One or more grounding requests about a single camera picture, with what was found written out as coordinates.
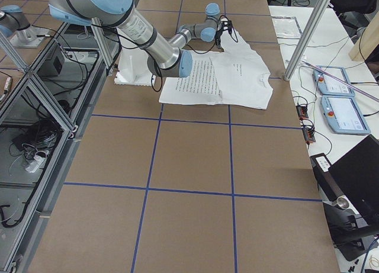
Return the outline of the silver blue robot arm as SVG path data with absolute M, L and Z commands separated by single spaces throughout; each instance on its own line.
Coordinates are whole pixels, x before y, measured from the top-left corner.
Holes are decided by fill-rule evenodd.
M 89 26 L 93 18 L 120 29 L 149 55 L 147 66 L 154 75 L 186 78 L 192 55 L 162 37 L 135 8 L 134 0 L 49 0 L 50 14 L 63 22 Z
M 210 3 L 205 8 L 206 18 L 202 23 L 184 24 L 179 27 L 176 34 L 168 41 L 173 47 L 183 48 L 191 40 L 197 39 L 203 42 L 213 42 L 221 49 L 221 35 L 227 31 L 232 35 L 232 22 L 221 15 L 217 3 Z

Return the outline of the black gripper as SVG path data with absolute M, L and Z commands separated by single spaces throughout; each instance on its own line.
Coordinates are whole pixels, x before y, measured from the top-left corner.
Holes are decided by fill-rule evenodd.
M 221 35 L 223 34 L 223 22 L 221 21 L 217 27 L 215 34 L 215 44 L 221 44 Z

